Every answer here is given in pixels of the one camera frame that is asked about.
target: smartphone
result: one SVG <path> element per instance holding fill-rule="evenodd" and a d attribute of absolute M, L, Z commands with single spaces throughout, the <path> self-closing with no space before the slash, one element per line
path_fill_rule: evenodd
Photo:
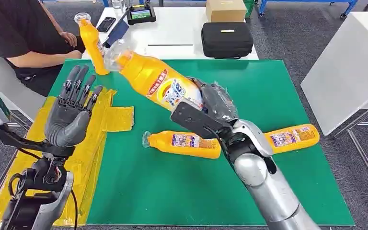
<path fill-rule="evenodd" d="M 109 28 L 115 23 L 116 18 L 106 17 L 98 26 L 98 31 L 102 33 L 108 32 Z"/>

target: white chair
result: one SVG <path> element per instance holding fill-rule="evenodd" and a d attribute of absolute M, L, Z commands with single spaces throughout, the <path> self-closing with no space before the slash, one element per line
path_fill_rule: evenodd
<path fill-rule="evenodd" d="M 0 97 L 9 109 L 18 110 L 31 121 L 34 121 L 46 99 L 26 88 L 2 58 L 0 58 Z"/>

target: robotic arm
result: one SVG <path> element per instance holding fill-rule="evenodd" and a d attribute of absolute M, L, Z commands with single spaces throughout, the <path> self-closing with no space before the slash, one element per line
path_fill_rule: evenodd
<path fill-rule="evenodd" d="M 180 102 L 171 120 L 202 138 L 217 138 L 225 157 L 248 189 L 270 230 L 320 230 L 302 207 L 271 156 L 263 132 L 238 118 L 226 90 L 191 79 L 201 90 L 205 110 Z"/>
<path fill-rule="evenodd" d="M 75 66 L 70 72 L 61 94 L 50 110 L 45 127 L 46 139 L 41 142 L 21 138 L 9 130 L 6 123 L 10 120 L 10 113 L 0 99 L 2 143 L 15 146 L 38 159 L 30 168 L 16 173 L 9 180 L 11 200 L 3 214 L 0 230 L 49 230 L 61 216 L 70 193 L 75 200 L 72 191 L 74 177 L 72 172 L 66 171 L 64 164 L 72 156 L 74 145 L 85 139 L 92 109 L 102 90 L 102 86 L 98 86 L 88 99 L 96 78 L 92 75 L 86 85 L 82 86 L 88 69 L 88 66 Z M 24 149 L 41 151 L 42 158 Z M 19 181 L 14 192 L 12 184 L 15 179 Z M 29 189 L 43 190 L 46 193 L 27 196 Z"/>

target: person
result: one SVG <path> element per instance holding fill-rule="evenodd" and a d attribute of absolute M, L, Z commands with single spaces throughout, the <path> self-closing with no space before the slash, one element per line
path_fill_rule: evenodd
<path fill-rule="evenodd" d="M 47 96 L 64 61 L 84 51 L 39 0 L 0 0 L 0 57 L 29 89 Z"/>

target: black carrying case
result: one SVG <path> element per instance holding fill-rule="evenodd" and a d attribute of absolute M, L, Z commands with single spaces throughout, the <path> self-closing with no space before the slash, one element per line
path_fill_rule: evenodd
<path fill-rule="evenodd" d="M 252 51 L 253 39 L 246 23 L 205 23 L 201 30 L 204 55 L 238 59 Z"/>

